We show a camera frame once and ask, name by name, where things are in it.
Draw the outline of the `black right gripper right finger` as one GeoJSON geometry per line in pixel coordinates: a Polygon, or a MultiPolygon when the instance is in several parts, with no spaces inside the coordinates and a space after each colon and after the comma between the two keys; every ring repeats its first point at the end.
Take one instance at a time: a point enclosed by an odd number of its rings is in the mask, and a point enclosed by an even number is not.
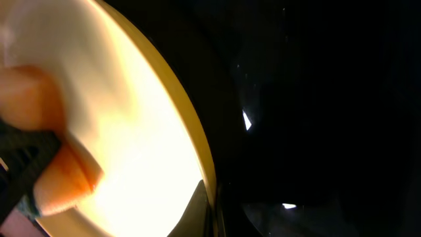
{"type": "Polygon", "coordinates": [[[168,237],[211,237],[212,214],[205,184],[199,181],[178,224],[168,237]]]}

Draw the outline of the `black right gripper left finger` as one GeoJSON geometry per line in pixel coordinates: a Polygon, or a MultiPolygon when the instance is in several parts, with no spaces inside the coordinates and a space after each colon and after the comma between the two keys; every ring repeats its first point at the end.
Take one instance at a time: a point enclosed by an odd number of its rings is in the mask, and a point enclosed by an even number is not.
{"type": "Polygon", "coordinates": [[[34,219],[34,185],[61,148],[53,132],[24,132],[1,122],[1,222],[16,207],[34,219]]]}

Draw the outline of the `orange green sponge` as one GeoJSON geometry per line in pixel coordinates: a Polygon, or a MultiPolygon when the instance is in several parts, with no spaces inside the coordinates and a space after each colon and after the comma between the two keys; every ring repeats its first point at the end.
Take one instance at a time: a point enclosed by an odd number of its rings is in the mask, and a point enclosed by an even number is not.
{"type": "Polygon", "coordinates": [[[66,131],[55,80],[34,66],[1,69],[1,220],[54,215],[95,192],[103,172],[66,131]]]}

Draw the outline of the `yellow plate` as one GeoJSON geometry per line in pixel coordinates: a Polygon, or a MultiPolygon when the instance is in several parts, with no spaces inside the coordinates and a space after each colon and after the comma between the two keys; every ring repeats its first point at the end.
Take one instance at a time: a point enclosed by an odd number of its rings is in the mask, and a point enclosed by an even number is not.
{"type": "Polygon", "coordinates": [[[200,180],[212,214],[216,175],[199,117],[153,44],[103,1],[2,1],[1,69],[48,73],[66,131],[103,175],[66,211],[13,209],[2,236],[168,236],[200,180]]]}

